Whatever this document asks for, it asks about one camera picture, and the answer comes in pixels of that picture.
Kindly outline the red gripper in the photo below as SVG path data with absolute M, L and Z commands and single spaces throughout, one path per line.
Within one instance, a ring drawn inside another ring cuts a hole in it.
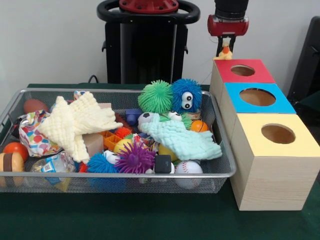
M 229 50 L 234 51 L 236 37 L 244 36 L 249 28 L 249 18 L 245 16 L 243 19 L 227 20 L 209 15 L 207 19 L 207 29 L 211 36 L 218 38 L 216 56 L 218 57 L 223 50 L 223 36 L 231 36 L 229 41 Z

